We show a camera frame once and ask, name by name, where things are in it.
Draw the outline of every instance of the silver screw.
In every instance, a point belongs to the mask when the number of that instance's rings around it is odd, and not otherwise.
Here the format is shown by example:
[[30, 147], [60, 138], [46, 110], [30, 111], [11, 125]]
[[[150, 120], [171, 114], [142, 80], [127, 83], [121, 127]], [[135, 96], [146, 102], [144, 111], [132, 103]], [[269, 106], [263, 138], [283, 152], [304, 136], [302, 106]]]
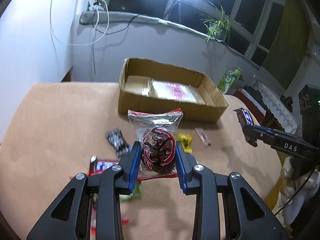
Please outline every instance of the silver screw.
[[240, 178], [240, 174], [237, 173], [237, 172], [232, 172], [230, 175], [231, 175], [231, 178], [233, 178], [233, 179], [239, 179]]
[[85, 175], [83, 173], [78, 173], [76, 175], [76, 179], [78, 179], [78, 180], [84, 179], [84, 177], [85, 177]]
[[196, 170], [196, 171], [202, 171], [203, 169], [204, 169], [204, 168], [203, 168], [202, 165], [200, 165], [200, 164], [195, 165], [195, 170]]
[[121, 170], [121, 166], [120, 165], [114, 165], [114, 166], [112, 166], [112, 170], [113, 171], [119, 171], [119, 170]]

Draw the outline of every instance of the cardboard box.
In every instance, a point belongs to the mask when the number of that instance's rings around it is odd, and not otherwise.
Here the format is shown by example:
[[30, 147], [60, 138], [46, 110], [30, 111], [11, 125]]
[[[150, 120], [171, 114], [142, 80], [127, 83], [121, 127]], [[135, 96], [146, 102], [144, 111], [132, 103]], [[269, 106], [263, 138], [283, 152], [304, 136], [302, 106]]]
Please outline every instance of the cardboard box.
[[[205, 105], [142, 95], [140, 91], [151, 79], [197, 88]], [[133, 85], [126, 85], [128, 80]], [[127, 59], [120, 74], [119, 88], [118, 111], [121, 114], [127, 114], [129, 109], [143, 113], [160, 114], [181, 108], [183, 120], [217, 122], [228, 107], [221, 92], [205, 74], [148, 59]]]

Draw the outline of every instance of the yellow candy wrapper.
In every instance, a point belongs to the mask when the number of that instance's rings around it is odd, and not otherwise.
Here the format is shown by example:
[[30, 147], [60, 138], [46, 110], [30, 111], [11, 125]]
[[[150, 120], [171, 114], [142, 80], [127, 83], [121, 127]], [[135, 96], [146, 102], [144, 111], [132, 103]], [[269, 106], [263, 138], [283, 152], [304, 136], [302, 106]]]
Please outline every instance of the yellow candy wrapper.
[[190, 148], [192, 136], [188, 133], [179, 133], [178, 140], [181, 142], [184, 152], [187, 154], [192, 154], [192, 149]]

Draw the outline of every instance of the green curtain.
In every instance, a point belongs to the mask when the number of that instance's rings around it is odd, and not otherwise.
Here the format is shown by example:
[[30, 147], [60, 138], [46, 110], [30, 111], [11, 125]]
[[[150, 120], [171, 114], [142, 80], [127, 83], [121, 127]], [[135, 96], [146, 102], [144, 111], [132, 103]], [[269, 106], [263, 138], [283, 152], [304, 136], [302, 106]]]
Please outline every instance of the green curtain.
[[305, 56], [309, 26], [300, 0], [285, 0], [281, 23], [262, 66], [287, 89]]

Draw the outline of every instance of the window sill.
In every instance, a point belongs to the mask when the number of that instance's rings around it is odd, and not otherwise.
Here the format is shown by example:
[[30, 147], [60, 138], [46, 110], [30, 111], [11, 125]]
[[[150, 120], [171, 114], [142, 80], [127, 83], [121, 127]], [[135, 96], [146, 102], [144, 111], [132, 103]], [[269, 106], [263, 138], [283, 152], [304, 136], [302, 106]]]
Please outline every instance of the window sill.
[[[130, 20], [136, 16], [137, 14], [134, 13], [128, 13], [128, 12], [114, 12], [111, 11], [109, 12], [109, 22], [110, 23], [127, 23], [130, 22]], [[94, 13], [92, 11], [85, 11], [81, 14], [79, 18], [79, 24], [81, 25], [92, 25], [96, 24], [97, 22], [97, 13]], [[99, 11], [99, 24], [106, 24], [108, 22], [108, 17], [107, 13], [103, 11]], [[132, 23], [140, 23], [140, 24], [147, 24], [147, 25], [157, 25], [157, 24], [163, 24], [168, 27], [180, 29], [180, 30], [185, 30], [189, 33], [196, 34], [198, 36], [203, 37], [204, 39], [208, 37], [207, 34], [198, 32], [194, 29], [188, 28], [184, 25], [180, 25], [174, 22], [162, 20], [159, 18], [154, 18], [150, 16], [145, 16], [145, 15], [139, 15], [138, 17], [134, 18], [132, 20]], [[225, 45], [228, 49], [230, 49], [233, 53], [237, 54], [238, 56], [246, 59], [250, 64], [252, 64], [257, 70], [260, 69], [260, 66], [252, 62], [251, 60], [247, 59], [244, 55], [242, 55], [240, 52], [236, 51], [235, 49], [231, 48], [230, 46], [221, 43]]]

